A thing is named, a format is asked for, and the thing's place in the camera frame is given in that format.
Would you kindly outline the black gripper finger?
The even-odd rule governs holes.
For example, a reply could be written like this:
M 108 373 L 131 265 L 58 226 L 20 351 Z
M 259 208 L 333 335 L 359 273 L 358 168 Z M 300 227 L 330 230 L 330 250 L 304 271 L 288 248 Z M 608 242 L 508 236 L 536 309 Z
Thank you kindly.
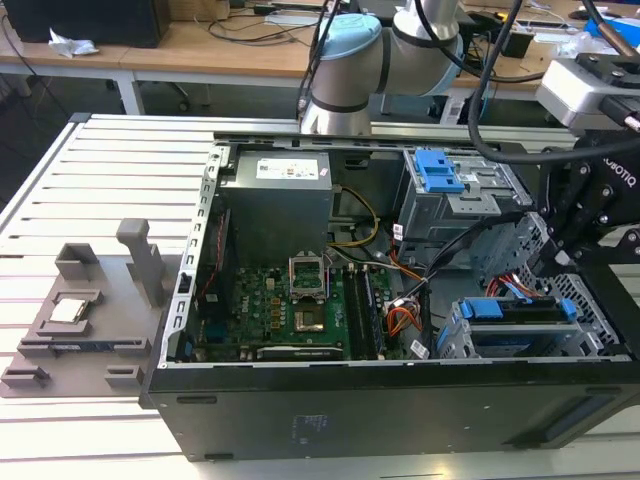
M 594 211 L 590 187 L 596 177 L 592 161 L 552 165 L 547 176 L 547 232 L 549 235 L 585 235 Z
M 554 217 L 554 261 L 563 267 L 580 265 L 621 265 L 639 263 L 639 208 L 615 206 L 574 206 Z M 618 243 L 602 246 L 600 241 L 624 227 Z

